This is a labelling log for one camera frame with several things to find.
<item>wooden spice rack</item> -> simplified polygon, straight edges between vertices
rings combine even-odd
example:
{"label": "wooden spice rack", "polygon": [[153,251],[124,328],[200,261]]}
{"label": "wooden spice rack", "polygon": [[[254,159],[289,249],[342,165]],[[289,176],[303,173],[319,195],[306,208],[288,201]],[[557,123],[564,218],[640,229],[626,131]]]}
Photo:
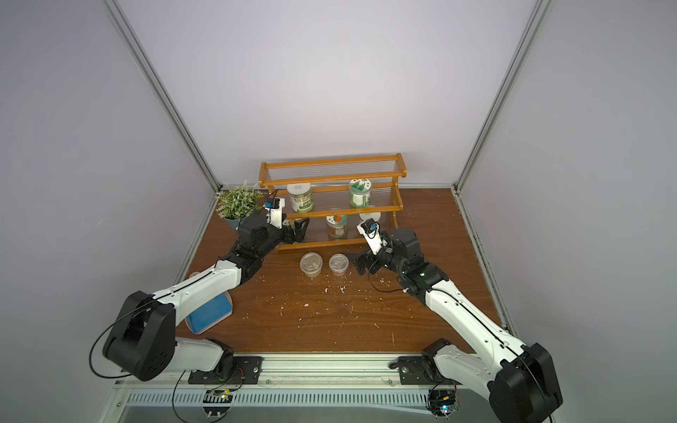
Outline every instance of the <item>wooden spice rack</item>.
{"label": "wooden spice rack", "polygon": [[[274,192],[277,187],[290,183],[321,183],[313,186],[313,209],[306,213],[297,213],[291,209],[287,190],[278,190],[277,196],[285,199],[287,219],[309,217],[305,241],[296,244],[281,244],[280,250],[295,248],[325,247],[348,244],[361,244],[364,237],[357,232],[360,213],[380,212],[380,226],[384,230],[397,228],[396,212],[404,204],[399,193],[399,178],[407,175],[407,167],[400,153],[392,156],[370,156],[335,158],[328,160],[310,160],[305,162],[261,163],[259,184]],[[348,181],[366,178],[372,180],[370,205],[366,208],[353,208],[349,201]],[[387,182],[374,182],[375,179],[390,178]],[[337,185],[326,183],[344,181]],[[327,233],[325,217],[348,215],[347,237],[336,240]]]}

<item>plastic cup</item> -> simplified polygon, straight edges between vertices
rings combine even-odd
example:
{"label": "plastic cup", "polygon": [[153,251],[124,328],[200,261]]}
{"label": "plastic cup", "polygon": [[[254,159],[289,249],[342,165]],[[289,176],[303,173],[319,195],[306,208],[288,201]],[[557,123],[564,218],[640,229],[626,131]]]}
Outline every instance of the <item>plastic cup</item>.
{"label": "plastic cup", "polygon": [[329,268],[336,276],[345,275],[345,272],[348,271],[349,264],[350,260],[343,254],[334,254],[332,258],[329,259]]}
{"label": "plastic cup", "polygon": [[322,272],[322,257],[316,252],[309,252],[301,257],[301,270],[307,277],[315,277]]}

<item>container lid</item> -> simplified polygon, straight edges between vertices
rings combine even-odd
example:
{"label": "container lid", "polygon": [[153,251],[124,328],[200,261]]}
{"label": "container lid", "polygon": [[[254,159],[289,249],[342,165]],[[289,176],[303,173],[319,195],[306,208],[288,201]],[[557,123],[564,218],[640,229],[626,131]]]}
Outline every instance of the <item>container lid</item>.
{"label": "container lid", "polygon": [[322,257],[316,252],[309,252],[301,257],[301,270],[313,273],[322,267]]}
{"label": "container lid", "polygon": [[348,222],[347,215],[327,216],[327,223],[332,226],[343,226]]}
{"label": "container lid", "polygon": [[359,218],[362,221],[365,221],[367,219],[374,219],[374,222],[378,222],[380,219],[380,212],[373,212],[373,213],[360,213]]}
{"label": "container lid", "polygon": [[302,196],[310,191],[310,182],[307,183],[290,183],[287,185],[287,192],[293,196]]}
{"label": "container lid", "polygon": [[334,254],[331,259],[329,259],[329,267],[335,271],[344,271],[348,268],[350,261],[348,257],[343,254]]}
{"label": "container lid", "polygon": [[361,194],[372,189],[372,182],[369,179],[352,179],[348,186],[352,192]]}

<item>white wall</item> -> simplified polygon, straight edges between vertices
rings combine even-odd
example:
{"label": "white wall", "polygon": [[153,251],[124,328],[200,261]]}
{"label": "white wall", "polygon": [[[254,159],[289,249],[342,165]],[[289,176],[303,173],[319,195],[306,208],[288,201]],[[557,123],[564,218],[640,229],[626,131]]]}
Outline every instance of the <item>white wall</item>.
{"label": "white wall", "polygon": [[454,182],[534,0],[120,0],[220,181],[401,152]]}
{"label": "white wall", "polygon": [[677,3],[553,3],[462,195],[567,422],[673,422]]}
{"label": "white wall", "polygon": [[100,1],[2,2],[0,57],[0,420],[92,422],[91,343],[174,282],[212,193]]}

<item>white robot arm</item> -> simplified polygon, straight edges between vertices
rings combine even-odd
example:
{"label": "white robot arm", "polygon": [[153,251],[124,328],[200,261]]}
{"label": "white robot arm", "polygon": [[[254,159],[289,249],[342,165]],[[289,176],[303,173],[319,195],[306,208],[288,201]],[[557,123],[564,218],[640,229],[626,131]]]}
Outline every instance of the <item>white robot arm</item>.
{"label": "white robot arm", "polygon": [[216,296],[251,279],[280,242],[303,240],[308,219],[283,225],[284,199],[266,201],[267,214],[242,219],[238,241],[212,267],[167,289],[128,296],[104,343],[104,356],[143,381],[183,370],[215,370],[227,378],[233,363],[227,345],[177,338],[175,327]]}
{"label": "white robot arm", "polygon": [[397,273],[403,291],[446,320],[479,356],[438,340],[422,354],[431,380],[452,379],[469,387],[489,400],[501,422],[541,422],[562,404],[548,351],[539,344],[527,347],[474,306],[440,268],[424,259],[411,229],[382,233],[368,219],[357,230],[369,245],[362,254],[349,254],[359,274],[381,267]]}

